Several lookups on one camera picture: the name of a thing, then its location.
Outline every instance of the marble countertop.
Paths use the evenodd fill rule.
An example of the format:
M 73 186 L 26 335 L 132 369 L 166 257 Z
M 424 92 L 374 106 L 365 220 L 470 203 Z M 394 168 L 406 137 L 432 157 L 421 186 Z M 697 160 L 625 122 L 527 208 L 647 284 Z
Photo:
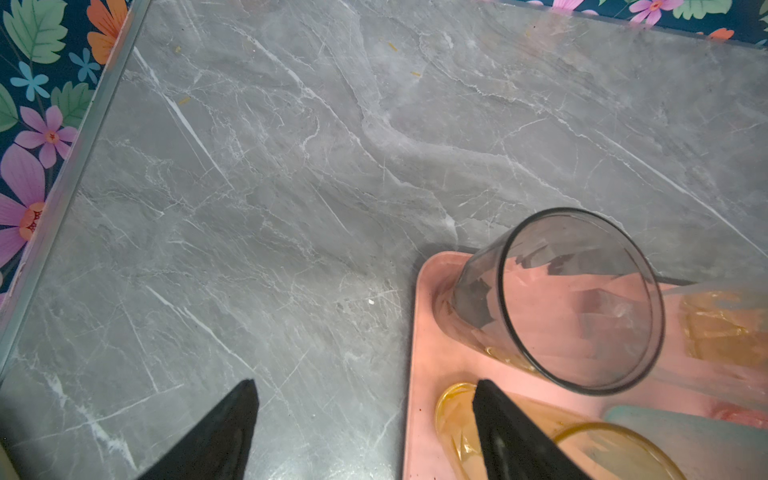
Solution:
M 536 210 L 663 275 L 768 268 L 768 58 L 469 0 L 154 0 L 51 252 L 0 433 L 135 478 L 256 380 L 248 478 L 398 478 L 412 289 Z

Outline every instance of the green leaf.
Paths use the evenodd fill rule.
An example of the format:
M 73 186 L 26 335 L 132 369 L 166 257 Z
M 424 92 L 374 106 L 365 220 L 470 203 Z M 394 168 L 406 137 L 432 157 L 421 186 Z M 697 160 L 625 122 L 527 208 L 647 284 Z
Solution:
M 727 13 L 732 0 L 684 0 L 683 4 L 672 11 L 675 18 L 682 15 L 686 20 L 693 16 L 701 20 L 707 13 Z
M 61 110 L 64 125 L 77 128 L 83 121 L 93 96 L 94 91 L 88 90 L 87 83 L 77 84 L 73 88 L 72 82 L 68 81 L 62 90 L 59 90 L 58 87 L 53 89 L 51 104 L 56 105 Z
M 55 51 L 67 34 L 61 26 L 66 2 L 62 0 L 11 0 L 11 13 L 3 12 L 2 21 L 19 50 L 37 63 L 53 63 L 60 58 Z
M 18 112 L 13 98 L 5 87 L 0 85 L 0 131 L 6 131 L 18 122 Z

